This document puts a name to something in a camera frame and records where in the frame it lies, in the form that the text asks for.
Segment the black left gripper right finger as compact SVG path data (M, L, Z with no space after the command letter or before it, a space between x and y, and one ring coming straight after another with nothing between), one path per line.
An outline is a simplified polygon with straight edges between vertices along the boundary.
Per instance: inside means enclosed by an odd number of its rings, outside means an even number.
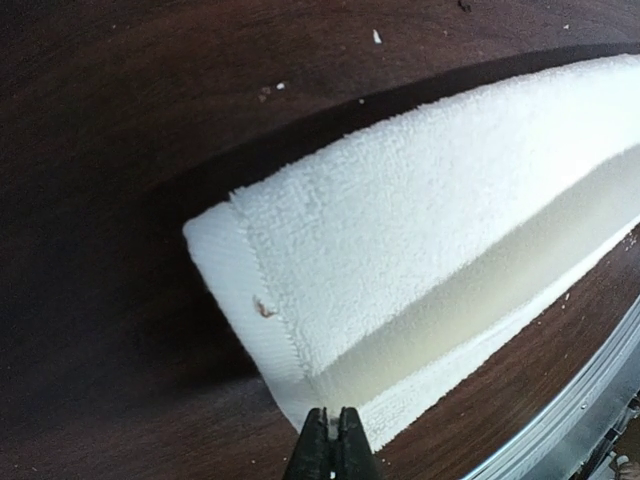
M344 407L338 419L334 443L334 472L339 480L382 480L359 413Z

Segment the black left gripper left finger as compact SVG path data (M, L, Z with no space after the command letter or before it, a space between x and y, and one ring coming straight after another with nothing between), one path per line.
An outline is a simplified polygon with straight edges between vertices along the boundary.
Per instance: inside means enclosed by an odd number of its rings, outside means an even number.
M327 480L332 472L332 444L325 408L309 411L285 470L285 480Z

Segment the white towel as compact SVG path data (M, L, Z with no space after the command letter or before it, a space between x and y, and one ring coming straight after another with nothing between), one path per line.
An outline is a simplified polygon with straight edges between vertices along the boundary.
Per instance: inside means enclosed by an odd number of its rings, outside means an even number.
M639 59L482 86L356 131L189 220L192 261L295 428L379 449L639 221Z

